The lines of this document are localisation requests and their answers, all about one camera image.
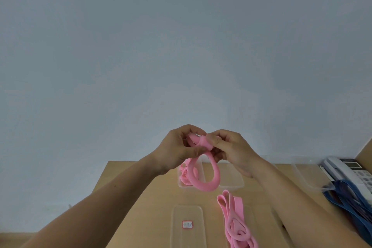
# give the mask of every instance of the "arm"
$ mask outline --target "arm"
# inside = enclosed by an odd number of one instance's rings
[[[104,248],[151,181],[185,159],[207,150],[185,147],[188,133],[206,134],[186,125],[171,130],[151,154],[49,223],[22,248]]]
[[[207,134],[207,140],[216,147],[213,150],[216,161],[228,160],[241,174],[260,183],[296,247],[369,247],[276,167],[258,156],[239,133],[218,130]]]

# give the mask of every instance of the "telephone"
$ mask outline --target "telephone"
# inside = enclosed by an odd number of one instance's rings
[[[372,203],[372,175],[357,161],[327,157],[321,165],[334,180],[350,180],[368,203]]]

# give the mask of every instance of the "hand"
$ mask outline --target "hand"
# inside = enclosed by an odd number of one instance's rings
[[[207,133],[191,124],[171,130],[160,145],[150,155],[155,159],[160,175],[166,174],[169,170],[181,165],[187,158],[199,157],[207,152],[207,148],[189,147],[186,135],[196,133],[206,135]]]
[[[240,133],[229,130],[216,130],[208,133],[206,139],[214,148],[212,153],[216,162],[227,160],[247,177],[252,177],[253,162],[262,159],[250,147]]]

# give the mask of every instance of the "forearm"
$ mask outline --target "forearm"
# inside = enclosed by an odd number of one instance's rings
[[[39,231],[23,248],[104,248],[157,176],[146,156]]]
[[[296,247],[369,247],[265,160],[253,172]]]

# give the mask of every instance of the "label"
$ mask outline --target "label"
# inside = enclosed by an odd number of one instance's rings
[[[182,228],[186,228],[186,229],[193,228],[192,220],[184,220],[184,221],[182,221]]]

